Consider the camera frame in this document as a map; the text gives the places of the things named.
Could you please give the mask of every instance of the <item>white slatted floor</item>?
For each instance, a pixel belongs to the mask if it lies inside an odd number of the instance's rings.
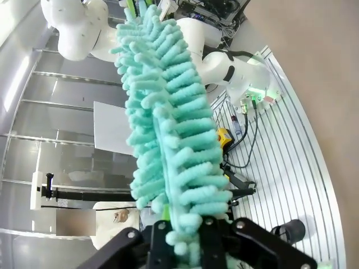
[[[259,131],[251,162],[237,169],[257,183],[253,196],[240,200],[236,215],[245,216],[270,230],[292,219],[306,226],[306,236],[296,244],[317,261],[346,268],[344,239],[337,200],[319,145],[303,108],[285,74],[266,48],[262,55],[282,90],[282,98],[266,109],[259,108]],[[225,92],[212,103],[218,126],[234,134],[231,115],[235,110]],[[249,116],[248,136],[230,153],[229,162],[243,165],[255,131]]]

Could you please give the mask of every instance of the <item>glass panel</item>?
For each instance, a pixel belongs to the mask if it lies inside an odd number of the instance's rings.
[[[129,188],[137,169],[130,155],[12,138],[4,178],[30,182],[36,167],[44,174],[53,173],[53,184],[92,188]]]
[[[45,49],[58,51],[58,48],[57,48],[58,38],[59,38],[59,35],[50,36],[49,40],[47,41]]]
[[[113,19],[113,18],[108,18],[108,26],[110,26],[112,28],[116,28],[116,25],[118,25],[120,23],[124,23],[124,22],[120,21],[120,20]]]
[[[74,269],[96,253],[90,239],[12,238],[13,269]]]
[[[125,9],[120,7],[117,1],[106,2],[110,17],[126,19]]]
[[[48,76],[32,76],[24,92],[24,99],[59,104],[94,107],[94,101],[125,107],[128,96],[119,86],[65,81]]]
[[[3,182],[0,195],[0,225],[4,229],[33,231],[44,234],[56,233],[56,210],[42,208],[30,210],[31,185]],[[56,201],[46,201],[42,205],[56,206]]]
[[[22,102],[12,133],[59,140],[94,142],[94,113]]]
[[[121,83],[121,76],[113,63],[93,57],[75,62],[64,59],[58,53],[44,52],[35,70]]]
[[[12,235],[0,233],[0,268],[13,269],[12,260]]]

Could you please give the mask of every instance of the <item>electronic equipment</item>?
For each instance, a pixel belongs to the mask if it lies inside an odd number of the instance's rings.
[[[217,130],[218,141],[220,143],[220,148],[225,152],[233,143],[234,137],[231,134],[230,130],[225,128],[219,128]]]
[[[177,14],[195,18],[217,28],[233,26],[240,10],[238,0],[179,0]]]

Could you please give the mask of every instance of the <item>white robotic arm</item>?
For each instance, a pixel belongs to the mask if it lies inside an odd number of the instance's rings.
[[[59,31],[58,51],[66,59],[80,61],[92,54],[104,61],[116,60],[117,56],[109,53],[118,46],[116,29],[108,26],[108,7],[103,0],[41,0],[41,5],[48,23]],[[248,64],[225,52],[212,52],[202,60],[205,43],[220,42],[218,29],[192,18],[177,23],[204,85],[226,86],[234,105],[249,88],[264,92],[269,88],[271,73],[263,64]]]
[[[41,0],[48,23],[59,31],[58,51],[71,61],[85,59],[90,53],[114,62],[108,51],[117,46],[116,29],[108,26],[108,7],[102,0]]]

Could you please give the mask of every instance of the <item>green light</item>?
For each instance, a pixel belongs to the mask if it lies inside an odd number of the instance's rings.
[[[257,88],[253,88],[253,87],[249,87],[248,91],[255,92],[257,94],[265,95],[265,90],[261,90],[261,89],[257,89]]]
[[[318,269],[333,269],[333,264],[331,262],[322,262],[318,264]]]

